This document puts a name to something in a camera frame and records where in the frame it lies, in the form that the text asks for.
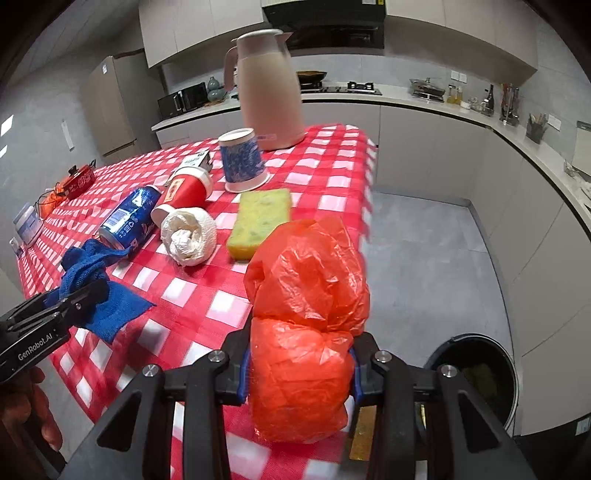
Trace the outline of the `left human hand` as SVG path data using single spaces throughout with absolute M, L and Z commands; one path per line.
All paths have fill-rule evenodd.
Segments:
M 62 433 L 50 410 L 47 395 L 40 384 L 45 375 L 39 367 L 32 367 L 18 380 L 12 391 L 1 398 L 1 421 L 19 453 L 32 459 L 34 467 L 36 458 L 23 437 L 23 425 L 34 418 L 40 425 L 42 438 L 54 451 L 59 452 L 63 445 Z

